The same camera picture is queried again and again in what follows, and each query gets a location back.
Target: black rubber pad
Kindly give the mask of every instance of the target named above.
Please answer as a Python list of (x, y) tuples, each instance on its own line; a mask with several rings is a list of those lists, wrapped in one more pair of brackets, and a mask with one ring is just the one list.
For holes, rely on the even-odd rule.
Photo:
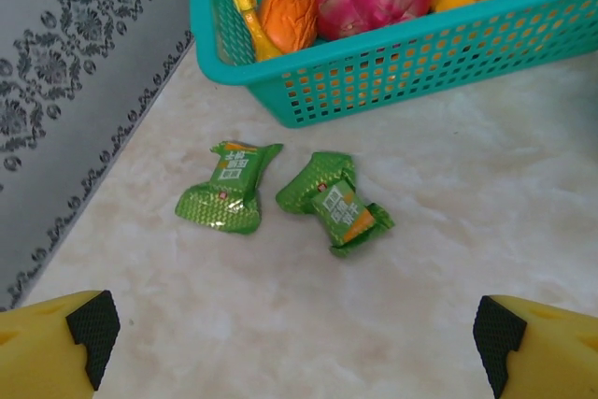
[(508, 381), (506, 356), (511, 350), (519, 350), (526, 327), (527, 322), (509, 309), (482, 296), (474, 322), (474, 339), (496, 399)]
[(121, 329), (112, 293), (104, 291), (66, 317), (75, 344), (87, 349), (85, 372), (98, 391)]

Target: floor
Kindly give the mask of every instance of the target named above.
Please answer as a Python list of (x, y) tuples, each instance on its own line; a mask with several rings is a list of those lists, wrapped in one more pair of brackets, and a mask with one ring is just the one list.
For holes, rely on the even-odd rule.
[[(122, 329), (97, 399), (491, 399), (484, 294), (598, 317), (598, 54), (304, 130), (190, 52), (25, 304), (112, 291)], [(281, 142), (263, 222), (178, 218), (225, 139)], [(341, 261), (276, 193), (313, 151), (350, 153), (396, 226)]]

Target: marble floor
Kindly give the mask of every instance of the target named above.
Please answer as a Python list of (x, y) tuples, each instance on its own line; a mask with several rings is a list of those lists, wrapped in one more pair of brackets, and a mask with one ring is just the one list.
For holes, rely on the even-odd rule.
[[(597, 79), (590, 54), (294, 131), (190, 52), (26, 304), (112, 291), (97, 399), (491, 399), (482, 295), (598, 316)], [(225, 139), (285, 144), (254, 235), (174, 214)], [(275, 203), (315, 150), (353, 154), (397, 223), (346, 261)]]

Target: basket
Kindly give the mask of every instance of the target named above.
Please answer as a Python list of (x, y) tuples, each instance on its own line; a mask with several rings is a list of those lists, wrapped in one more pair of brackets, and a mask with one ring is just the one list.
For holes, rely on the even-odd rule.
[(487, 0), (254, 63), (232, 0), (191, 0), (198, 63), (299, 128), (598, 49), (598, 0)]

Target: candy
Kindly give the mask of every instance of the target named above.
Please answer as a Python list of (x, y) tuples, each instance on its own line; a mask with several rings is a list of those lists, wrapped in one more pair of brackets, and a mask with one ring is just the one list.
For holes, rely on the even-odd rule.
[(355, 182), (350, 155), (318, 151), (276, 199), (286, 212), (318, 216), (332, 241), (331, 253), (345, 258), (363, 242), (394, 226), (382, 207), (364, 204), (355, 193)]
[(255, 232), (262, 221), (258, 187), (265, 168), (281, 150), (282, 144), (221, 142), (210, 150), (221, 157), (210, 181), (187, 189), (175, 214), (224, 233)]

